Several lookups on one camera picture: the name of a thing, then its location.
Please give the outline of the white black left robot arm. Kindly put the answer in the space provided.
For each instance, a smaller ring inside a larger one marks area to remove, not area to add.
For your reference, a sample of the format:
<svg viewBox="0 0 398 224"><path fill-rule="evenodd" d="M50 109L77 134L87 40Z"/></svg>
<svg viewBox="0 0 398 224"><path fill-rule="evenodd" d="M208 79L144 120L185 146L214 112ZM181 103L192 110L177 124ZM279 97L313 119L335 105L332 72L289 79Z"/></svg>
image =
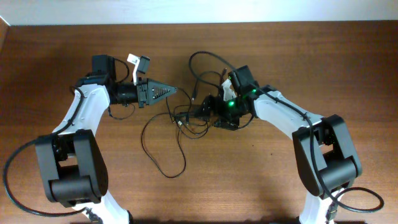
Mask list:
<svg viewBox="0 0 398 224"><path fill-rule="evenodd" d="M63 121L49 137L40 137L35 150L44 192L84 214L93 223L132 223L108 190L108 171L95 134L111 104L154 103L176 93L177 88L150 78L138 84L97 84L89 78L78 83L75 98Z"/></svg>

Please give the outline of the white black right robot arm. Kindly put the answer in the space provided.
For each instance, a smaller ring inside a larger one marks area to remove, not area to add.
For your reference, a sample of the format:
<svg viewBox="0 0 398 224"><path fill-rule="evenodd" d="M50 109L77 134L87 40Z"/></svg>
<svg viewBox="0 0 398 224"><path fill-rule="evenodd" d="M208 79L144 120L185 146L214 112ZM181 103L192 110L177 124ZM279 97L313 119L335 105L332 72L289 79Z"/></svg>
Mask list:
<svg viewBox="0 0 398 224"><path fill-rule="evenodd" d="M344 119L310 113L270 86L255 85L238 94L227 88L221 96L208 96L194 112L199 118L215 115L217 128L232 131L246 114L272 124L293 142L298 175L307 190L298 223L334 223L342 196L363 171Z"/></svg>

